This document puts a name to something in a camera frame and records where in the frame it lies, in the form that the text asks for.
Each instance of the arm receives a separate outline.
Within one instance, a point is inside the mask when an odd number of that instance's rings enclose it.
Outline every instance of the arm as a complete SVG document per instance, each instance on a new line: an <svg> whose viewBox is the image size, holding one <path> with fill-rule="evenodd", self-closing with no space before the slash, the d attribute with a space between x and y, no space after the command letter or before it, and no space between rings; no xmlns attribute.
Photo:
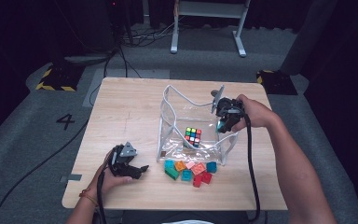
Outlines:
<svg viewBox="0 0 358 224"><path fill-rule="evenodd" d="M104 168L103 166L100 166L100 168L95 173L95 176L92 178L91 182L89 183L88 186L89 190L86 193L89 197L91 197L92 200L87 197L79 198L79 201L77 202L74 211L72 212L71 216L69 216L68 220L66 220L66 224L92 223L92 217L95 211L94 202L98 202L97 201L98 176L100 175L103 168ZM113 187L125 184L132 180L130 176L113 176L113 174L110 172L109 169L104 169L104 171L105 171L105 176L104 176L103 186L101 190L103 196Z"/></svg>
<svg viewBox="0 0 358 224"><path fill-rule="evenodd" d="M319 177L279 116L244 95L240 95L237 100L243 101L253 127L266 127L268 130L290 223L336 223ZM242 120L233 127L233 131L244 127L245 122Z"/></svg>

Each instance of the black wire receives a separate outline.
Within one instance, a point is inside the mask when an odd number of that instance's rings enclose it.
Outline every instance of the black wire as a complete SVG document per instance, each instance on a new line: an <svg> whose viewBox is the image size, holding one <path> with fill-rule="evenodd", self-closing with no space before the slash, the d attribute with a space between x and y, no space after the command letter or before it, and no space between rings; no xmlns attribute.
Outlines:
<svg viewBox="0 0 358 224"><path fill-rule="evenodd" d="M244 119L246 122L246 128L247 128L247 133L248 133L249 173L251 175L252 186L253 186L254 193L255 193L255 206L256 206L255 217L252 219L249 219L249 222L252 223L252 222L258 220L258 218L260 216L260 199L258 197L257 185L255 183L255 172L254 172L253 162L252 162L252 123L251 123L251 120L249 119L249 116L247 114L244 115Z"/></svg>
<svg viewBox="0 0 358 224"><path fill-rule="evenodd" d="M106 224L106 216L103 210L103 195L101 193L101 189L103 187L103 179L104 179L104 170L101 171L98 176L97 182L97 198L98 198L98 206L100 207L100 217L103 224Z"/></svg>
<svg viewBox="0 0 358 224"><path fill-rule="evenodd" d="M264 216L266 217L266 218L264 219L264 224L269 223L269 213L268 213L267 211L264 212Z"/></svg>
<svg viewBox="0 0 358 224"><path fill-rule="evenodd" d="M87 126L89 120L87 119L87 121L83 124L83 126L80 128L80 130L75 134L75 136L73 136L65 145L63 145L63 147L61 147L60 149L58 149L56 152L54 152L53 154L51 154L47 159L45 159L44 161L40 162L39 164L36 165L36 167L34 169L32 169L31 171L29 171L26 175L24 175L19 181L17 181L17 183L15 185L13 185L13 187L11 187L11 189L7 192L7 194L5 195L5 197L2 199L2 201L0 202L0 208L2 207L2 205L4 204L5 200L7 199L7 197L10 195L10 193L26 178L28 177L28 175L30 175L31 173L33 173L35 170L39 169L39 167L41 167L43 164L45 164L47 161L49 161L51 158L53 158L55 155L57 155L58 153L60 153L61 151L63 151L69 144L72 143L72 141L75 140L75 138L81 133L81 131Z"/></svg>
<svg viewBox="0 0 358 224"><path fill-rule="evenodd" d="M137 35L137 36L133 37L138 40L137 44L131 44L131 43L128 43L127 41L124 41L123 45L126 47L130 47L130 48L146 47L148 45L153 44L156 40L160 40L160 39L164 38L165 36L167 36L167 35L163 35L163 32L170 31L171 29L172 29L172 27L165 27L158 31L155 31L155 32L152 32L149 34L145 34L148 31L148 30L146 30L142 35Z"/></svg>
<svg viewBox="0 0 358 224"><path fill-rule="evenodd" d="M107 77L107 65L109 64L110 60L113 58L113 56L115 55L115 51L112 51L105 62L105 65L103 67L103 77ZM94 103L91 101L91 97L94 94L94 92L96 92L99 88L101 87L101 83L89 94L89 104L94 106Z"/></svg>
<svg viewBox="0 0 358 224"><path fill-rule="evenodd" d="M127 65L136 73L136 75L139 77L139 78L142 78L141 77L141 75L138 73L138 71L136 71L136 69L135 68L133 68L132 66L131 66L131 64L126 60L126 58L124 57L124 52L123 52L123 50L121 49L121 54L119 54L120 56L121 56L121 58L123 59L123 61L124 61L124 64L126 64L125 66L126 66L126 77L128 77L128 75L127 75L127 73L128 73L128 67L127 67Z"/></svg>
<svg viewBox="0 0 358 224"><path fill-rule="evenodd" d="M121 56L121 58L123 58L123 60L124 60L124 66L126 67L126 77L129 77L129 69L128 69L128 67L127 67L127 60L126 60L126 58L124 57L124 52L123 52L123 49L121 48L121 46L120 46L119 48L120 48L120 52L121 52L120 56Z"/></svg>

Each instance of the black curtain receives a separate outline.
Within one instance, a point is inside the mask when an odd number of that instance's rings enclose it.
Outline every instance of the black curtain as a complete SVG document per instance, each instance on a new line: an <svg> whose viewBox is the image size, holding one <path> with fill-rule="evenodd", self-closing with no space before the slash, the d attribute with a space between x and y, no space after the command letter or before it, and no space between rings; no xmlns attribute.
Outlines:
<svg viewBox="0 0 358 224"><path fill-rule="evenodd" d="M188 0L197 2L213 3L232 3L244 4L245 0ZM251 0L249 11L245 20L245 28L268 29L293 29L299 31L310 7L312 0ZM174 0L148 0L150 23L154 28L159 28L160 24L170 25L173 23ZM227 25L238 25L238 20L223 18L200 18L186 17L182 23L188 23L195 26L210 24L212 27L224 27Z"/></svg>
<svg viewBox="0 0 358 224"><path fill-rule="evenodd" d="M135 23L144 23L144 6L142 0L129 1L129 13L131 25Z"/></svg>
<svg viewBox="0 0 358 224"><path fill-rule="evenodd" d="M358 2L338 1L301 74L310 81L305 96L358 197Z"/></svg>
<svg viewBox="0 0 358 224"><path fill-rule="evenodd" d="M0 125L30 92L26 78L48 60L23 14L21 2L0 0Z"/></svg>

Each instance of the rubik's cube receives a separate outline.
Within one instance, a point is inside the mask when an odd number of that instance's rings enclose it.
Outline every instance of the rubik's cube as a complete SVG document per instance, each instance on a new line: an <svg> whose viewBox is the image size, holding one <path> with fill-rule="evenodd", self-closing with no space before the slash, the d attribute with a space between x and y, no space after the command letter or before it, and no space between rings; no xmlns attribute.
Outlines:
<svg viewBox="0 0 358 224"><path fill-rule="evenodd" d="M199 147L201 139L201 129L186 128L185 140L193 147Z"/></svg>

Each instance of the number 4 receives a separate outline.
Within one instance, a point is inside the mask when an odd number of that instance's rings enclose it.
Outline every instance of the number 4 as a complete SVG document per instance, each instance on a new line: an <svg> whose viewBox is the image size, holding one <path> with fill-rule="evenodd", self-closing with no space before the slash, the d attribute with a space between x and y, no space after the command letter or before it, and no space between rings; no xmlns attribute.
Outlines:
<svg viewBox="0 0 358 224"><path fill-rule="evenodd" d="M67 115L63 116L62 118L57 119L56 122L57 123L65 123L65 127L63 129L66 131L66 129L68 128L69 123L75 123L75 121L71 120L71 118L72 118L72 115L67 114Z"/></svg>

